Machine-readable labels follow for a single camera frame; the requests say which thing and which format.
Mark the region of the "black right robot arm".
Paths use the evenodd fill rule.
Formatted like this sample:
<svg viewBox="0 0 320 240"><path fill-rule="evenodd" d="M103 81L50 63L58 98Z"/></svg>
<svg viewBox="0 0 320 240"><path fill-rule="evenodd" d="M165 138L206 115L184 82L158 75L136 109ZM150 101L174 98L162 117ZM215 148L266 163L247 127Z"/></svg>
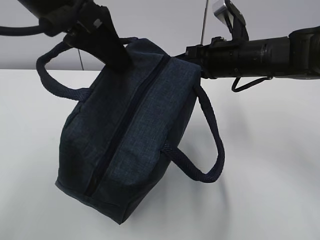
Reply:
<svg viewBox="0 0 320 240"><path fill-rule="evenodd" d="M289 36L230 40L215 37L208 45L186 48L178 59L199 65L206 79L273 77L320 78L320 28L293 31Z"/></svg>

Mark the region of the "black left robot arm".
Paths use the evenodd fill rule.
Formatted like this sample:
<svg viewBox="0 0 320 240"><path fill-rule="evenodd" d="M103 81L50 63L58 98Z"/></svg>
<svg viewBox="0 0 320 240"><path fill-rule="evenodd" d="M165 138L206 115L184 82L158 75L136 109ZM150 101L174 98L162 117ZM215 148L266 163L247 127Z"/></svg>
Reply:
<svg viewBox="0 0 320 240"><path fill-rule="evenodd" d="M91 54L117 73L131 65L131 57L106 6L93 0L22 0L20 3L38 18L47 36L65 33L63 41L69 47Z"/></svg>

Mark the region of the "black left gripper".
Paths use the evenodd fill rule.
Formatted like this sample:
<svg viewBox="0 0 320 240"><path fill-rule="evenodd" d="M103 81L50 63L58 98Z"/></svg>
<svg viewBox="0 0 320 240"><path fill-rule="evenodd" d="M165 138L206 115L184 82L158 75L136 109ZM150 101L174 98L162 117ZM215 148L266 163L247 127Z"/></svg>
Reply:
<svg viewBox="0 0 320 240"><path fill-rule="evenodd" d="M131 57L114 28L109 28L110 11L92 0L55 0L55 6L39 17L44 33L54 37L66 33L64 42L83 50L116 73L123 73L132 64Z"/></svg>

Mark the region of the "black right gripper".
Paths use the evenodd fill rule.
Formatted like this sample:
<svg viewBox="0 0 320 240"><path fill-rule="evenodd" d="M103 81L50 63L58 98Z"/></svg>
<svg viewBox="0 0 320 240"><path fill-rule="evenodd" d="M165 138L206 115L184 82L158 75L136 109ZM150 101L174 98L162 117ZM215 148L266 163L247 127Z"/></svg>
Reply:
<svg viewBox="0 0 320 240"><path fill-rule="evenodd" d="M221 36L213 37L210 44L188 46L184 53L175 58L201 67L205 79L242 77L239 53L249 39L226 40Z"/></svg>

